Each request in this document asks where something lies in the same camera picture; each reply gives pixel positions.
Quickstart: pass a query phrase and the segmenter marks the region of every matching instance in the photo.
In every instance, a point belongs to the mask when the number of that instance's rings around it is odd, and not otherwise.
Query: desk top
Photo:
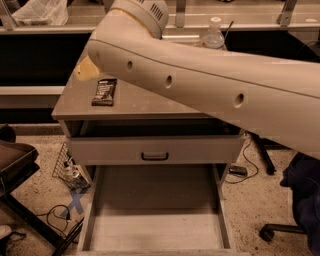
[[[118,80],[113,106],[91,106],[97,83],[105,74],[80,80],[75,71],[71,75],[52,113],[56,120],[108,120],[108,119],[173,119],[210,118],[209,116],[149,92],[135,85]]]

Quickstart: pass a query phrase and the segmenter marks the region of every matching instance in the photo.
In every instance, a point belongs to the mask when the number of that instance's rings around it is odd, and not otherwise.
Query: speckled floor
[[[36,147],[39,152],[37,163],[40,170],[24,182],[12,194],[36,214],[48,212],[58,204],[69,205],[72,197],[69,188],[60,180],[53,178],[52,173],[61,150],[64,136],[58,125],[43,126],[15,126],[17,142],[28,143]],[[237,251],[249,252],[251,255],[275,256],[307,256],[311,255],[306,244],[306,236],[276,233],[272,242],[263,241],[258,233],[266,223],[294,224],[291,213],[290,190],[279,186],[282,170],[288,165],[295,152],[291,150],[269,151],[277,172],[269,176],[265,171],[261,157],[252,142],[245,152],[250,161],[259,167],[259,173],[239,184],[224,184],[223,192],[232,235]],[[237,163],[248,169],[249,175],[255,168],[248,163],[241,152]],[[236,181],[236,177],[227,177],[228,181]],[[89,191],[81,198],[81,206],[86,207]],[[71,211],[72,222],[66,232],[83,217],[75,208]],[[52,223],[63,228],[62,220],[52,220]],[[0,202],[0,224],[9,225],[13,230],[27,234],[19,241],[13,239],[8,244],[9,256],[20,255],[51,255],[54,252],[44,238],[22,221],[16,214]],[[76,253],[77,244],[73,243],[66,251],[66,255]]]

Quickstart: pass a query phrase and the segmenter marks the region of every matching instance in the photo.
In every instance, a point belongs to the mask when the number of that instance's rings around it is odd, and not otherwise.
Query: vent grille
[[[150,11],[153,13],[153,15],[158,19],[160,20],[161,17],[163,16],[163,13],[161,12],[160,8],[156,5],[156,4],[153,4],[151,6],[151,9]]]

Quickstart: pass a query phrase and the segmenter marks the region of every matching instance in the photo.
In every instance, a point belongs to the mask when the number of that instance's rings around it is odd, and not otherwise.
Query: plastic bag
[[[67,0],[29,0],[12,14],[21,25],[64,25],[68,21]]]

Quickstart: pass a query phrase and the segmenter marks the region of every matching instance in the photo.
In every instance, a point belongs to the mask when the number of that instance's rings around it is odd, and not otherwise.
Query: chair wheel
[[[262,228],[259,232],[259,236],[266,242],[271,242],[274,237],[274,232],[270,229]]]

